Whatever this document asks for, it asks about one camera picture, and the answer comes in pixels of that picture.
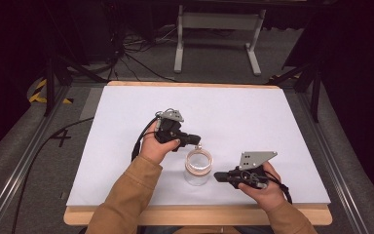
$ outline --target transparent cup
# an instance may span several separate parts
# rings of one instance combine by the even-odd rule
[[[184,178],[194,186],[207,183],[212,168],[210,153],[199,144],[186,157]]]

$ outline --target silver metal plate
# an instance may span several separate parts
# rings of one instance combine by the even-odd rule
[[[183,117],[181,116],[181,114],[178,110],[165,111],[160,116],[162,118],[174,120],[174,121],[177,121],[177,122],[184,122],[184,119],[183,119]]]
[[[239,164],[239,170],[248,170],[257,168],[264,162],[274,158],[278,155],[276,151],[247,151],[242,153],[242,158]]]

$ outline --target black equipment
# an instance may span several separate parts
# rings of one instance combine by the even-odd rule
[[[239,183],[247,184],[256,189],[263,189],[269,185],[269,181],[279,185],[286,196],[287,202],[292,204],[289,188],[282,184],[274,175],[264,171],[263,163],[278,155],[277,152],[244,152],[240,165],[229,172],[217,172],[214,174],[218,182],[229,182],[236,189]]]
[[[148,128],[157,120],[157,125],[153,133],[145,133]],[[145,127],[139,136],[134,149],[132,151],[131,160],[134,160],[135,157],[139,154],[139,149],[141,145],[141,139],[147,134],[154,134],[155,139],[159,143],[166,143],[174,139],[180,139],[180,144],[173,149],[173,152],[176,152],[179,147],[184,147],[187,144],[198,145],[200,143],[201,137],[197,135],[188,135],[180,131],[181,124],[184,122],[183,117],[181,116],[178,110],[168,109],[164,112],[160,111],[156,113],[156,117],[150,121],[150,123]]]

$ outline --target brown sleeve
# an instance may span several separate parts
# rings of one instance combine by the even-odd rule
[[[288,202],[267,212],[275,234],[317,234],[309,220]]]
[[[148,158],[136,157],[115,182],[105,202],[95,210],[87,233],[134,233],[161,171],[162,167]]]

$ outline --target yellow tape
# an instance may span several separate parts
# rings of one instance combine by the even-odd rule
[[[32,96],[29,98],[29,102],[41,102],[47,103],[47,99],[45,97],[39,97],[44,86],[47,84],[47,79],[42,78],[41,82],[36,86],[35,91],[33,92]],[[72,104],[74,102],[74,98],[66,98],[63,100],[62,103],[64,104]]]

